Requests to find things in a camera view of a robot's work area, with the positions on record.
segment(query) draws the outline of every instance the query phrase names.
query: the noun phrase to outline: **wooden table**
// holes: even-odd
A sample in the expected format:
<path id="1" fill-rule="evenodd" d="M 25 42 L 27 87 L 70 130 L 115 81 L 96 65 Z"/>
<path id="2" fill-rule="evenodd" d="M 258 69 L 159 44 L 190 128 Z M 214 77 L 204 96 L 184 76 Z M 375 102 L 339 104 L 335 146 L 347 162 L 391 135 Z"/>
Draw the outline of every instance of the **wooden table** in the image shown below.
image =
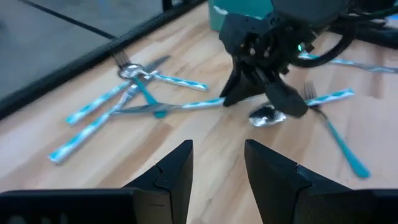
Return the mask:
<path id="1" fill-rule="evenodd" d="M 320 53 L 338 36 L 322 35 Z M 167 75 L 205 82 L 203 93 L 161 82 L 150 91 L 159 101 L 186 103 L 217 97 L 231 71 L 231 58 L 218 34 L 208 27 L 204 4 L 126 49 L 133 62 L 146 63 L 172 55 L 161 70 Z M 397 52 L 356 41 L 341 58 L 398 66 Z M 103 113 L 104 106 L 81 124 L 69 127 L 65 117 L 121 83 L 109 59 L 78 78 L 41 97 L 0 122 L 0 191 L 121 187 L 153 166 L 186 139 L 194 142 L 194 178 L 188 222 L 261 223 L 243 157 L 245 139 L 255 139 L 321 175 L 353 189 L 398 187 L 396 129 L 398 76 L 357 68 L 325 65 L 292 69 L 286 81 L 300 89 L 313 80 L 318 94 L 353 88 L 350 99 L 323 108 L 354 153 L 373 176 L 359 180 L 322 122 L 310 111 L 270 128 L 254 128 L 248 113 L 263 96 L 230 108 L 114 118 L 63 166 L 47 154 Z M 142 96 L 130 105 L 144 103 Z"/>

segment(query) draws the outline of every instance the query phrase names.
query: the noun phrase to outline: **blue handle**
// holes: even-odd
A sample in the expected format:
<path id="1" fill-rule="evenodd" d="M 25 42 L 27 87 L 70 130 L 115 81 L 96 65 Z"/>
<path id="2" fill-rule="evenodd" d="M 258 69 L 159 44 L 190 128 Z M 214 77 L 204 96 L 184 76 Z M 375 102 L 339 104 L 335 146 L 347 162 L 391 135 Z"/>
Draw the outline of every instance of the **blue handle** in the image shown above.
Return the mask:
<path id="1" fill-rule="evenodd" d="M 144 97 L 145 97 L 146 101 L 148 102 L 148 104 L 150 104 L 150 105 L 158 104 L 158 102 L 155 100 L 155 98 L 145 88 L 144 84 L 142 84 L 141 81 L 136 77 L 134 77 L 133 79 L 134 79 L 136 85 L 138 86 L 138 88 L 141 90 L 142 94 L 144 94 Z M 164 118 L 164 117 L 166 117 L 166 114 L 167 114 L 167 111 L 154 112 L 154 115 L 156 118 Z"/>
<path id="2" fill-rule="evenodd" d="M 344 140 L 337 133 L 335 127 L 333 127 L 333 125 L 330 123 L 329 120 L 327 121 L 327 123 L 328 123 L 328 127 L 329 127 L 333 137 L 336 139 L 339 147 L 343 151 L 344 156 L 346 157 L 351 168 L 354 170 L 355 174 L 360 178 L 370 177 L 370 175 L 371 175 L 370 171 L 368 171 L 368 169 L 361 163 L 361 161 L 359 161 L 359 159 L 349 149 L 349 147 L 346 145 Z"/>

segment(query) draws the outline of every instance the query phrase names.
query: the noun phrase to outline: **wooden surface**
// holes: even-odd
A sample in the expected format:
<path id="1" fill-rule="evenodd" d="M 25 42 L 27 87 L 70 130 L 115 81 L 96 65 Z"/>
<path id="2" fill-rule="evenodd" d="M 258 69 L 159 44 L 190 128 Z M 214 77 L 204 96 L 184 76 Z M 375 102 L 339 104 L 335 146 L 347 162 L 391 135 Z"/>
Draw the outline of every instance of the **wooden surface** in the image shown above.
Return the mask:
<path id="1" fill-rule="evenodd" d="M 204 4 L 126 49 L 133 62 L 146 63 L 172 55 L 161 70 L 171 76 L 205 82 L 203 93 L 154 81 L 149 90 L 159 101 L 186 103 L 219 95 L 231 71 L 231 58 L 218 34 L 208 27 Z M 338 36 L 322 35 L 321 53 Z M 375 45 L 355 42 L 341 58 L 398 66 L 398 54 Z M 354 189 L 398 187 L 396 114 L 398 76 L 369 73 L 357 68 L 325 65 L 311 70 L 292 69 L 286 81 L 302 89 L 313 80 L 319 95 L 353 88 L 350 99 L 325 105 L 347 144 L 373 176 L 359 180 L 329 132 L 310 111 L 302 119 L 289 118 L 271 128 L 254 128 L 248 113 L 266 99 L 230 108 L 172 113 L 158 120 L 152 115 L 112 119 L 63 166 L 47 154 L 66 142 L 118 100 L 75 127 L 65 117 L 121 83 L 109 59 L 64 84 L 23 110 L 0 121 L 0 191 L 120 187 L 153 166 L 185 139 L 194 142 L 194 178 L 188 223 L 261 223 L 243 157 L 245 139 L 255 139 L 321 175 Z M 142 96 L 130 105 L 144 103 Z"/>

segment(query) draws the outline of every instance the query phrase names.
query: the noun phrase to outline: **robotic arm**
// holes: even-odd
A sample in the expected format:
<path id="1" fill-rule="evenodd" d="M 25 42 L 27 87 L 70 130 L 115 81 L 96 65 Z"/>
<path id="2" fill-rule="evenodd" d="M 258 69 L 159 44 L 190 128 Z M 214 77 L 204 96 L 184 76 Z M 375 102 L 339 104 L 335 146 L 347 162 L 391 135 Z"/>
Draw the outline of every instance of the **robotic arm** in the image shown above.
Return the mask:
<path id="1" fill-rule="evenodd" d="M 308 106 L 296 89 L 279 74 L 289 72 L 289 64 L 312 68 L 323 65 L 344 51 L 355 39 L 356 22 L 383 18 L 398 12 L 397 7 L 373 14 L 352 15 L 351 0 L 272 0 L 274 10 L 263 20 L 238 14 L 225 17 L 220 40 L 232 56 L 233 71 L 221 92 L 224 106 L 265 93 L 269 101 L 287 115 L 299 118 Z M 313 59 L 299 59 L 313 50 L 312 42 L 331 24 L 352 27 L 336 46 Z"/>

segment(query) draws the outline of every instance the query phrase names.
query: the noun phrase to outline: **butcher block countertop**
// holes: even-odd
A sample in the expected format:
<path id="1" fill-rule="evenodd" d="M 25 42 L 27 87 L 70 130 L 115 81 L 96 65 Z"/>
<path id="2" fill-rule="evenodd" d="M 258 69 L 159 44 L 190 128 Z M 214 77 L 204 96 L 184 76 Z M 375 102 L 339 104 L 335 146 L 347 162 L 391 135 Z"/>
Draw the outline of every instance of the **butcher block countertop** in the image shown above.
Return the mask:
<path id="1" fill-rule="evenodd" d="M 340 37 L 325 33 L 317 54 Z M 218 33 L 208 25 L 208 7 L 199 6 L 125 49 L 133 62 L 172 58 L 159 70 L 169 76 L 207 83 L 200 92 L 160 81 L 148 85 L 160 102 L 182 104 L 220 95 L 232 69 Z M 339 58 L 398 67 L 391 49 L 355 41 Z M 229 108 L 111 118 L 63 165 L 48 154 L 114 105 L 105 104 L 74 127 L 65 117 L 122 82 L 109 59 L 0 121 L 0 191 L 122 187 L 186 139 L 194 145 L 193 185 L 187 223 L 261 223 L 244 163 L 244 141 L 256 141 L 352 189 L 398 188 L 398 75 L 324 65 L 292 68 L 285 80 L 302 90 L 313 81 L 319 95 L 352 88 L 351 98 L 323 106 L 347 145 L 372 176 L 357 178 L 323 122 L 312 112 L 268 128 L 255 128 L 248 114 L 263 96 Z M 139 95 L 129 104 L 142 105 Z"/>

